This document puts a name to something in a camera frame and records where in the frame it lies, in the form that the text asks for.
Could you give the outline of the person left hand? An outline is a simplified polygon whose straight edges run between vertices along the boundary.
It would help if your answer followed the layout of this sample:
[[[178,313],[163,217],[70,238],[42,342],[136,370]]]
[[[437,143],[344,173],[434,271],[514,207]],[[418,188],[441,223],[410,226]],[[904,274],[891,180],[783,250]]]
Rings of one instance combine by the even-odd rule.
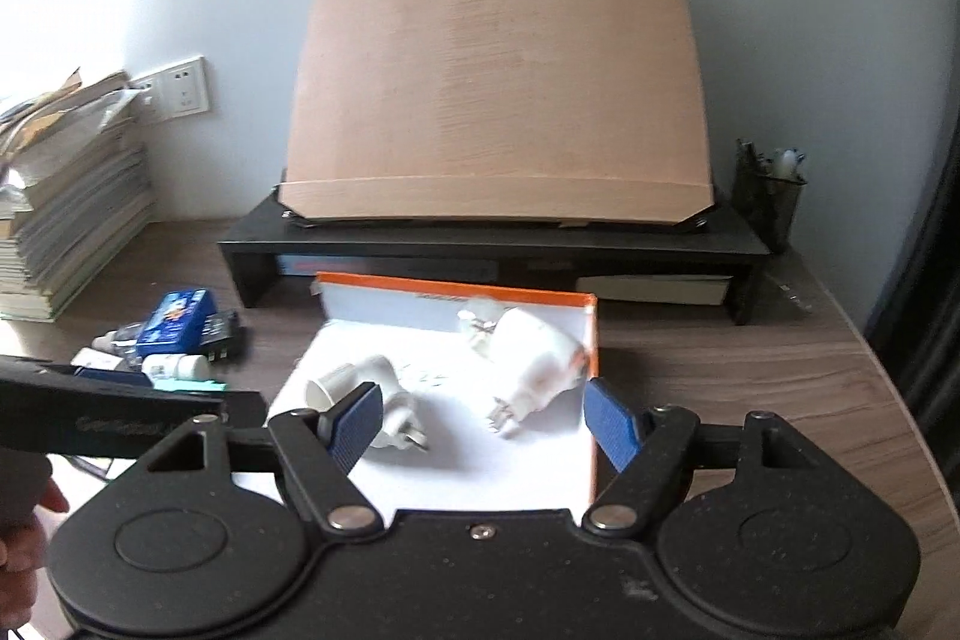
[[[37,453],[2,450],[2,633],[31,619],[37,574],[46,565],[47,534],[37,510],[65,513],[68,500]]]

